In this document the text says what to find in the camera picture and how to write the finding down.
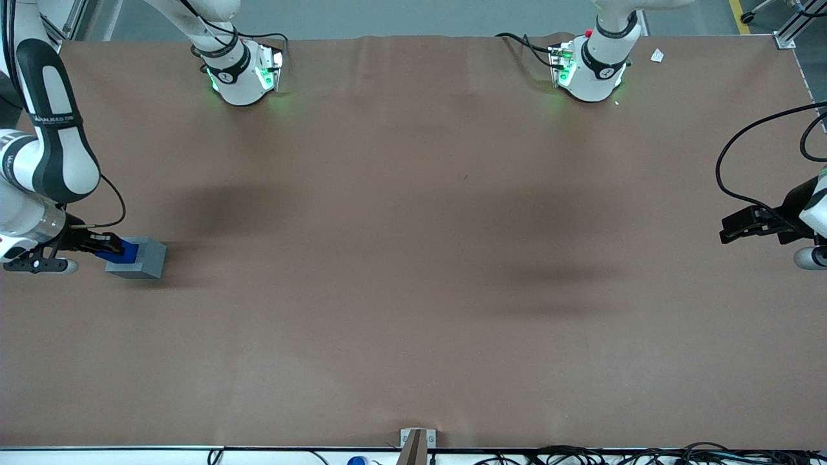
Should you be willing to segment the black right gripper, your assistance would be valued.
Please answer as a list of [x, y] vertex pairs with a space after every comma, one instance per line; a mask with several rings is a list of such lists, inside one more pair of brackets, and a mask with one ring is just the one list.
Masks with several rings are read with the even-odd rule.
[[64, 226], [64, 229], [47, 243], [50, 252], [48, 258], [57, 257], [59, 251], [82, 251], [91, 254], [124, 254], [126, 247], [123, 241], [116, 235], [95, 235], [89, 229], [72, 229]]

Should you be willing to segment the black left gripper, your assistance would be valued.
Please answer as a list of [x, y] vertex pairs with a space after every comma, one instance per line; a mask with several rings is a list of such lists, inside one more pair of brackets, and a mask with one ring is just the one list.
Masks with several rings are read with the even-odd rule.
[[801, 239], [818, 243], [814, 229], [799, 218], [804, 206], [810, 202], [817, 182], [818, 177], [814, 176], [789, 191], [782, 204], [774, 208], [777, 215], [769, 216], [765, 229], [762, 227], [762, 208], [756, 205], [747, 206], [722, 218], [721, 244], [729, 244], [748, 236], [768, 235], [777, 235], [778, 242], [782, 245]]

